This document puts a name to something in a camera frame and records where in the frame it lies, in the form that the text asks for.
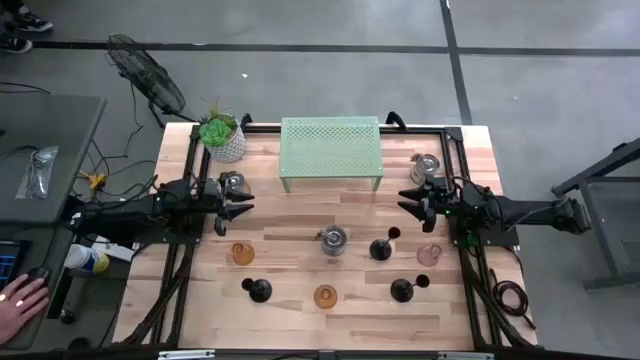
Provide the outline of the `green perforated metal shelf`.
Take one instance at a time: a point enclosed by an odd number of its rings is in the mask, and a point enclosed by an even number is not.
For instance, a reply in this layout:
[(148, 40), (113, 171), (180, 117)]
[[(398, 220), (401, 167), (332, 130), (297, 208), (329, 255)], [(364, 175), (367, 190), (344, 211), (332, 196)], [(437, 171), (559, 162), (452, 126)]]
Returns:
[(378, 118), (284, 117), (279, 177), (286, 192), (306, 178), (368, 178), (377, 191), (384, 176)]

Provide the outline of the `clear plastic bag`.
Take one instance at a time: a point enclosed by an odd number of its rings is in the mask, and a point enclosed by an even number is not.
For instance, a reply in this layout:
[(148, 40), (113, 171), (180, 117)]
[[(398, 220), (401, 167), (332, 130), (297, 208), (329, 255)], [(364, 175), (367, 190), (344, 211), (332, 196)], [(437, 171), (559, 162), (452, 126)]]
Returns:
[(16, 199), (44, 200), (48, 197), (49, 182), (59, 147), (34, 150), (16, 192)]

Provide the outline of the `black floor fan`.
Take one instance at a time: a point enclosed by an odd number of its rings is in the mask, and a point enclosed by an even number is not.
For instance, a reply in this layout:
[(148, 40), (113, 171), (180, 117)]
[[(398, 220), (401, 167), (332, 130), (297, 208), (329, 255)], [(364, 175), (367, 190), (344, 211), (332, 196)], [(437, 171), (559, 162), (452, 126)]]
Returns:
[(183, 114), (186, 100), (168, 71), (139, 43), (127, 35), (113, 34), (108, 37), (106, 50), (118, 74), (147, 99), (148, 108), (161, 129), (166, 124), (160, 119), (158, 111), (163, 115), (195, 122), (195, 119)]

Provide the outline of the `silver metal bracket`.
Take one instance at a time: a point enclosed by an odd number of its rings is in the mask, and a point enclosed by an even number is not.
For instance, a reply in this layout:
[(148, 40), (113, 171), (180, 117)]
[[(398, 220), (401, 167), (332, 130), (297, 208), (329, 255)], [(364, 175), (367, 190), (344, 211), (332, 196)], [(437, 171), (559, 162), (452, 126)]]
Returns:
[(157, 360), (211, 360), (216, 357), (213, 349), (162, 351)]
[(437, 360), (495, 360), (491, 353), (482, 352), (439, 352)]

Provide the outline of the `grey metal table frame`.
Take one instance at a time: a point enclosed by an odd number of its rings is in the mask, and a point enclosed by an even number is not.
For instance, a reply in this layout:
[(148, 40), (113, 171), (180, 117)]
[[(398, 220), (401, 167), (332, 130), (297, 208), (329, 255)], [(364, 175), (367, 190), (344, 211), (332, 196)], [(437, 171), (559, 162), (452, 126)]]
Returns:
[(552, 188), (558, 197), (582, 195), (609, 275), (584, 283), (587, 291), (640, 285), (640, 137)]

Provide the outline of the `amber glass candle holder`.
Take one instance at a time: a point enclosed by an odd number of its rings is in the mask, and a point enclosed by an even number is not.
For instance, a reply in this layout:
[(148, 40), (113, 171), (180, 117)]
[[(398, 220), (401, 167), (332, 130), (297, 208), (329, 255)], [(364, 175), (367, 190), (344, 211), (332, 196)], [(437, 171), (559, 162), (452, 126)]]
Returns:
[(329, 309), (336, 305), (337, 291), (330, 285), (320, 285), (314, 292), (314, 302), (320, 309)]
[(231, 247), (232, 260), (236, 265), (245, 266), (255, 258), (255, 250), (249, 243), (234, 243)]

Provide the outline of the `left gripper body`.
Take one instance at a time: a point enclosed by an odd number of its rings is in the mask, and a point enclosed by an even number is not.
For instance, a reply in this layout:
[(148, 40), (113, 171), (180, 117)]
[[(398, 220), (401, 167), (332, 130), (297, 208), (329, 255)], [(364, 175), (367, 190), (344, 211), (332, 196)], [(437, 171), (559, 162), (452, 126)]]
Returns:
[(199, 181), (201, 207), (204, 212), (215, 214), (214, 230), (219, 236), (226, 235), (226, 223), (230, 222), (230, 210), (226, 199), (227, 185), (227, 172), (222, 172), (217, 179), (208, 177)]

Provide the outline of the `black computer mouse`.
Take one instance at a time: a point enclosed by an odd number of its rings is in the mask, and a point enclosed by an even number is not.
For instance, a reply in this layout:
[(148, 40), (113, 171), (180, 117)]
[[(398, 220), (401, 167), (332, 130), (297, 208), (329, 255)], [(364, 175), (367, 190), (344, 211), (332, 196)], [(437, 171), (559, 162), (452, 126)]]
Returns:
[(50, 278), (50, 271), (44, 267), (32, 268), (27, 272), (27, 280), (25, 285), (29, 286), (32, 283), (38, 282), (38, 287), (47, 287)]

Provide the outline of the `metal tin candle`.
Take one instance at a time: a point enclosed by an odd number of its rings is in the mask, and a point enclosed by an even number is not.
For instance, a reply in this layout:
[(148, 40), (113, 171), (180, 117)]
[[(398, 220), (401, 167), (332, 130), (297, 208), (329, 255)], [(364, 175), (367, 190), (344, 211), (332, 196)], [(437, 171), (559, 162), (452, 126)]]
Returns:
[(410, 161), (413, 163), (410, 178), (417, 185), (423, 184), (428, 175), (434, 175), (440, 169), (440, 161), (432, 154), (415, 153)]
[(319, 231), (315, 239), (320, 242), (321, 249), (326, 255), (338, 257), (346, 248), (348, 236), (342, 227), (332, 225)]

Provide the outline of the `red heart mug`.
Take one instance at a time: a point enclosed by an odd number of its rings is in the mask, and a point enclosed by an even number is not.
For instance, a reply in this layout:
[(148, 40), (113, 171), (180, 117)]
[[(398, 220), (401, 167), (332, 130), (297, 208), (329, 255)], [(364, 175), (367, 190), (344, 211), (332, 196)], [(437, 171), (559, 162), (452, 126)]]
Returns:
[(244, 175), (238, 171), (230, 171), (226, 173), (226, 179), (224, 181), (227, 189), (237, 192), (251, 194), (251, 188), (248, 185)]

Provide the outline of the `black candlestick holder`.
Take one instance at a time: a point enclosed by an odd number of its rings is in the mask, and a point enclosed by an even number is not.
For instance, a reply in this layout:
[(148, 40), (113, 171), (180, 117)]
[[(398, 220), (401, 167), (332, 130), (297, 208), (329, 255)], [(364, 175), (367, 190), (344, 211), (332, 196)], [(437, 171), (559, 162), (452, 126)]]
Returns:
[(427, 288), (430, 278), (426, 274), (419, 274), (413, 282), (407, 279), (396, 279), (391, 283), (390, 294), (399, 303), (409, 302), (414, 296), (414, 288)]
[(241, 282), (241, 287), (249, 293), (250, 299), (256, 303), (264, 303), (272, 295), (272, 286), (265, 279), (245, 278)]
[(386, 261), (392, 254), (390, 242), (397, 239), (401, 235), (398, 227), (390, 227), (387, 232), (386, 239), (376, 239), (369, 246), (370, 256), (376, 261)]

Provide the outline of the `pink glass candle holder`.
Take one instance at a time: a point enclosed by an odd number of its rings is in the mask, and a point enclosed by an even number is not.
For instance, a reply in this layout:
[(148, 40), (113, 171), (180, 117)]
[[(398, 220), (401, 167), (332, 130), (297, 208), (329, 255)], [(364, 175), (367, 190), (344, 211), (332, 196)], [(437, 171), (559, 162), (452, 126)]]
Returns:
[(425, 244), (416, 251), (417, 261), (425, 267), (433, 267), (438, 264), (442, 254), (442, 248), (437, 244)]

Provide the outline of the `person's hand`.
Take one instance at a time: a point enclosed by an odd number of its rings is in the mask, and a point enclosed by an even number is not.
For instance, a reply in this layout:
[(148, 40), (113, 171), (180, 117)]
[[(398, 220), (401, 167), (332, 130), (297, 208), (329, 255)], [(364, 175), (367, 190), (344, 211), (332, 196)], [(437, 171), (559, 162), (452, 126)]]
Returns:
[(18, 276), (0, 290), (0, 347), (16, 334), (49, 303), (48, 288), (43, 278)]

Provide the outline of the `person's black shoe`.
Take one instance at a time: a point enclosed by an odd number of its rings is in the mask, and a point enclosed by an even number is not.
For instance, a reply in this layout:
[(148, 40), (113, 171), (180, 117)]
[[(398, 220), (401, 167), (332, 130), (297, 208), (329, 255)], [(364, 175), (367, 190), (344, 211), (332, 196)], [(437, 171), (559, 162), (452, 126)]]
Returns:
[(15, 27), (25, 32), (47, 32), (53, 29), (53, 24), (35, 15), (31, 11), (16, 13), (13, 15)]
[(33, 48), (33, 43), (30, 40), (16, 38), (16, 37), (0, 37), (0, 52), (6, 52), (9, 54), (24, 54), (29, 52)]

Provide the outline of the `white paper sheet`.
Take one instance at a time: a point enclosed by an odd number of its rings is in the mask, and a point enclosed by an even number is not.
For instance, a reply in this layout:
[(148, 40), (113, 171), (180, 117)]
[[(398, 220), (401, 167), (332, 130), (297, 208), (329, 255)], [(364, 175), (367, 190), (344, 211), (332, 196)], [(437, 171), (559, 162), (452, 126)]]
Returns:
[(91, 248), (101, 251), (110, 257), (113, 257), (125, 262), (131, 262), (133, 255), (135, 253), (135, 249), (130, 249), (124, 245), (119, 245), (117, 243), (111, 242), (108, 239), (101, 236), (98, 236), (93, 241)]

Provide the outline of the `succulent in white pot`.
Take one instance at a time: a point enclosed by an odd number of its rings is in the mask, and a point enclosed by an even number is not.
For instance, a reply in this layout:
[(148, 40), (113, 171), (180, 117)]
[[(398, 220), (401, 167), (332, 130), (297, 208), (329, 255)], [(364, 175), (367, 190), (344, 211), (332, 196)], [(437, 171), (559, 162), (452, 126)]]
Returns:
[(211, 157), (218, 162), (236, 162), (245, 154), (246, 138), (241, 122), (215, 106), (201, 118), (199, 135)]

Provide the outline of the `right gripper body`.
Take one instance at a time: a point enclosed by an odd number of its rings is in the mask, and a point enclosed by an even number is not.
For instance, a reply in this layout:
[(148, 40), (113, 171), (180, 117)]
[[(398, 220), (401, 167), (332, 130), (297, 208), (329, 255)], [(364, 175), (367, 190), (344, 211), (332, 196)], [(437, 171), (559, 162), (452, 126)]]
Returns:
[(428, 175), (425, 178), (424, 190), (425, 220), (422, 230), (431, 233), (434, 231), (437, 215), (445, 215), (450, 208), (451, 195), (447, 178)]

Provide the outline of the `yellow power plug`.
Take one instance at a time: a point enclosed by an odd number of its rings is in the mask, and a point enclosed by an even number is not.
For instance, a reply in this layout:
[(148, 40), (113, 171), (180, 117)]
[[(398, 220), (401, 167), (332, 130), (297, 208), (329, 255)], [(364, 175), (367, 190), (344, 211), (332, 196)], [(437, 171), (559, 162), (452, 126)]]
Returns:
[(84, 179), (89, 183), (89, 188), (92, 192), (97, 192), (105, 186), (107, 175), (104, 173), (89, 174), (84, 171), (80, 171), (79, 178)]

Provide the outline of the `white and yellow wipes canister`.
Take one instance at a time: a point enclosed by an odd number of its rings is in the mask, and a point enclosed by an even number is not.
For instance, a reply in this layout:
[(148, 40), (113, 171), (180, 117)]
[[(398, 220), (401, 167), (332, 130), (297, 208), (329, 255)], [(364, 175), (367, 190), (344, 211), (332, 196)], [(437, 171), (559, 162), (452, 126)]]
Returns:
[(106, 253), (79, 244), (72, 244), (64, 260), (64, 267), (93, 274), (104, 272), (110, 264)]

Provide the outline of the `dark grey computer desk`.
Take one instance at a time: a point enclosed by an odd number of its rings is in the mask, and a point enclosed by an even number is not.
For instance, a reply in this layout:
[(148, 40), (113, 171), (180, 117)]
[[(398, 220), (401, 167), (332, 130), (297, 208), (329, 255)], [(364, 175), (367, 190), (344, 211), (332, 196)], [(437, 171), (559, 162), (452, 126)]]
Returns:
[(59, 283), (66, 286), (64, 260), (75, 236), (65, 226), (56, 227), (0, 227), (0, 240), (19, 241), (26, 245), (20, 255), (17, 275), (28, 273), (32, 269), (42, 268), (48, 271), (47, 288), (49, 304), (44, 311), (28, 321), (7, 344), (0, 347), (6, 351), (26, 351), (44, 336), (44, 326), (56, 322), (62, 311), (66, 294), (58, 289)]

